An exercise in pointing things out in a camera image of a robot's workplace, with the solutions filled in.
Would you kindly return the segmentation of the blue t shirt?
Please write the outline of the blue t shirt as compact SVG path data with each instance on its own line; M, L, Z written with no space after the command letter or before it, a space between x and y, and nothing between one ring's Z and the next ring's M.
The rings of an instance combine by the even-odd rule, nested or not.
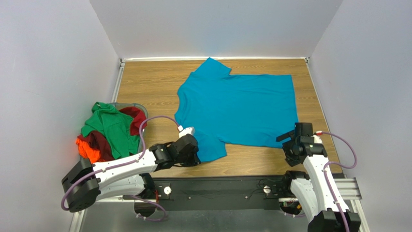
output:
M298 121L291 75L232 74L208 58L177 91L176 121L194 127L201 162L227 155L227 144L281 148L276 138Z

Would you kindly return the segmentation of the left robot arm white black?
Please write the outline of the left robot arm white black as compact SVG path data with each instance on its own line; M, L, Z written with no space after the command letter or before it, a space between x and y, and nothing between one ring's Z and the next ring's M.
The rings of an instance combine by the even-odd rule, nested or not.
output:
M198 142L191 134L175 142L154 144L139 154L108 162L92 164L81 159L63 177L64 195L60 206L64 211L79 212L96 201L118 195L138 195L149 187L143 175L179 164L193 167L201 162Z

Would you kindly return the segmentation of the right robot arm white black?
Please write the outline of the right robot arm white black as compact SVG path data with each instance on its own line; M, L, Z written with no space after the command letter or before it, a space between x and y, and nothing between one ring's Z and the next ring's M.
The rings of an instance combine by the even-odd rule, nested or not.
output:
M306 216L309 232L357 232L361 217L345 203L331 174L330 161L320 138L325 132L314 132L311 123L295 124L294 129L276 138L290 166L302 164L305 171L287 171L276 192L296 198Z

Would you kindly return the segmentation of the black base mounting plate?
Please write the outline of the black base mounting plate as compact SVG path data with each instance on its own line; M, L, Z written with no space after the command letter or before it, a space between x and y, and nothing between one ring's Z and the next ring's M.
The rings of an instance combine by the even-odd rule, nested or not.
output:
M166 211L280 210L296 216L303 207L281 175L145 178L138 197L155 200Z

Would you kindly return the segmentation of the green t shirt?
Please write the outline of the green t shirt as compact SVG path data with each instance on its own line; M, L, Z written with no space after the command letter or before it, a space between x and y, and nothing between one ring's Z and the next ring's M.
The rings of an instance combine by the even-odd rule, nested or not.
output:
M96 102L92 115L81 128L83 137L93 131L101 133L110 145L114 159L137 154L140 137L139 127L147 118L145 112L136 106L127 106L118 110L114 105Z

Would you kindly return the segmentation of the orange t shirt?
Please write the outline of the orange t shirt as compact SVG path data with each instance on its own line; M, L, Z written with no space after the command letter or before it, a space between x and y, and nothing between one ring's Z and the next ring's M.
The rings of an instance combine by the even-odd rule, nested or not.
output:
M91 163L102 161L100 151L98 149L92 148L88 142L77 138L76 144L78 146L78 152L83 158L89 159Z

